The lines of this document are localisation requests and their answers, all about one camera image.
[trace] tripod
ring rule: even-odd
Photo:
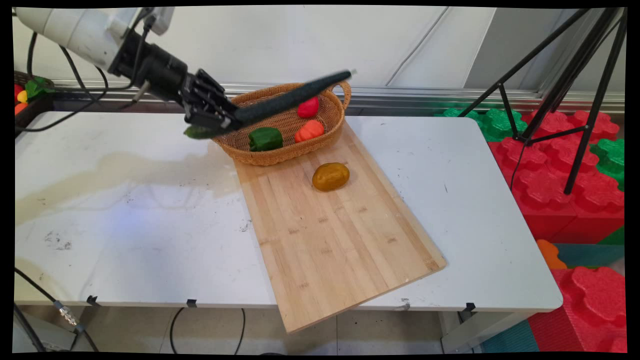
[[[582,72],[587,63],[589,63],[589,60],[595,54],[597,49],[600,47],[600,44],[602,44],[609,32],[613,30],[613,28],[615,28],[616,25],[614,24],[611,30],[607,32],[607,28],[609,28],[609,26],[613,23],[614,18],[620,12],[620,10],[621,8],[606,8],[602,12],[596,23],[591,28],[591,31],[589,31],[589,33],[587,34],[587,37],[584,39],[576,53],[573,55],[573,58],[569,61],[569,64],[563,70],[562,74],[560,75],[554,86],[551,88],[546,98],[543,100],[540,108],[538,109],[538,112],[535,114],[535,116],[533,116],[533,119],[529,123],[529,126],[527,126],[527,129],[525,129],[522,134],[518,134],[518,130],[516,129],[515,120],[513,120],[513,114],[511,114],[511,106],[509,105],[509,100],[507,99],[507,94],[504,89],[504,82],[507,81],[511,76],[513,76],[513,74],[518,72],[518,70],[520,70],[529,61],[531,61],[531,59],[533,59],[540,51],[542,51],[546,46],[553,42],[560,34],[564,33],[564,31],[567,30],[574,22],[576,22],[586,12],[588,12],[589,8],[580,9],[575,12],[575,14],[567,19],[564,24],[560,25],[553,33],[551,33],[546,39],[544,39],[540,43],[540,45],[536,46],[529,54],[527,54],[527,56],[520,60],[513,68],[511,68],[511,70],[507,71],[507,73],[504,74],[500,79],[498,79],[498,81],[496,81],[489,89],[487,89],[487,91],[485,91],[471,105],[469,105],[464,111],[462,111],[458,115],[458,117],[466,116],[471,110],[473,110],[496,89],[498,89],[504,103],[504,109],[506,110],[507,116],[509,118],[509,123],[511,124],[513,138],[515,140],[523,142],[524,147],[530,146],[536,142],[545,141],[582,131],[582,138],[580,139],[580,144],[578,145],[578,150],[571,167],[571,172],[569,173],[569,177],[564,187],[564,193],[567,195],[571,194],[571,191],[573,190],[573,184],[575,183],[575,178],[577,177],[578,171],[580,170],[582,158],[584,157],[584,153],[587,150],[589,137],[591,137],[591,132],[593,131],[593,127],[596,122],[596,117],[598,115],[598,112],[600,111],[600,106],[602,105],[604,94],[607,91],[607,86],[609,85],[611,74],[613,73],[613,69],[616,66],[616,61],[618,59],[618,55],[620,54],[622,43],[625,39],[625,35],[627,34],[627,8],[622,8],[622,16],[618,20],[618,31],[616,32],[616,38],[614,39],[613,45],[611,46],[611,51],[609,52],[609,57],[607,59],[607,63],[605,64],[602,77],[600,78],[598,90],[596,91],[595,98],[593,99],[593,104],[591,105],[591,111],[589,112],[589,117],[587,119],[586,125],[536,139],[533,139],[533,134],[540,127],[540,124],[545,118],[545,115],[550,111],[553,113],[557,110],[558,106],[573,85],[575,79],[578,77],[580,72]]]

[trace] green toy vegetable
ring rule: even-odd
[[[184,134],[192,139],[202,140],[211,139],[217,134],[212,129],[204,126],[191,125],[187,127]]]
[[[249,133],[251,151],[268,151],[282,147],[282,134],[274,127],[261,127]]]
[[[40,76],[34,76],[33,80],[29,80],[25,85],[24,89],[27,90],[27,98],[28,102],[31,102],[33,99],[38,97],[40,94],[46,94],[50,92],[55,92],[52,88],[45,87],[47,86],[44,78]]]

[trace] white table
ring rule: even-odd
[[[65,113],[39,116],[31,127]],[[82,113],[15,141],[15,264],[66,305],[276,307],[232,160],[181,114]],[[562,295],[471,119],[348,117],[447,267],[359,309],[461,311],[446,352]],[[19,304],[48,301],[16,275]]]

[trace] red foam block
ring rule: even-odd
[[[532,111],[528,114],[522,115],[522,120],[527,124],[531,123],[531,120],[537,114],[537,110]],[[547,113],[545,118],[542,120],[540,127],[536,130],[534,138],[541,138],[542,136],[547,136],[555,133],[559,133],[561,131],[573,129],[573,126],[569,121],[567,116],[560,111],[556,111],[555,113]]]
[[[564,302],[529,318],[540,351],[627,352],[625,278],[606,267],[551,274]]]
[[[573,195],[570,204],[576,217],[548,238],[550,242],[596,244],[625,224],[625,195],[612,177],[578,174]]]
[[[567,118],[569,123],[573,125],[573,127],[583,126],[587,124],[587,119],[589,118],[589,112],[587,111],[576,111],[575,114],[571,115]],[[620,126],[611,122],[611,117],[605,113],[598,112],[598,116],[596,117],[596,124],[593,127],[593,132],[591,133],[591,138],[589,138],[589,143],[597,143],[600,139],[609,139],[611,141],[616,141],[616,135],[620,130]],[[575,133],[569,135],[574,138],[581,138],[582,133]]]
[[[509,180],[513,172],[508,172]],[[513,197],[536,239],[553,238],[575,220],[571,195],[564,183],[545,167],[538,171],[518,169],[513,180]]]
[[[560,174],[569,174],[575,155],[578,152],[578,145],[580,144],[580,138],[562,136],[552,140],[536,143],[535,146],[539,146],[539,149],[547,155],[547,166],[549,170],[553,172],[559,172]],[[599,158],[596,154],[593,154],[589,148],[587,148],[584,156],[582,157],[582,163],[580,164],[581,173],[593,173],[597,172],[596,164]]]
[[[511,138],[489,143],[507,184],[511,182],[522,146],[522,142]],[[551,173],[546,161],[547,156],[537,147],[527,147],[513,179],[513,197],[536,239],[553,237],[576,217],[569,204],[570,197],[562,193],[564,184]]]

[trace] basket handle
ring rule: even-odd
[[[349,102],[351,101],[351,85],[349,85],[346,81],[341,81],[331,87],[331,90],[339,86],[342,88],[342,92],[344,92],[344,101],[342,102],[342,107],[347,110],[347,106],[349,106]]]

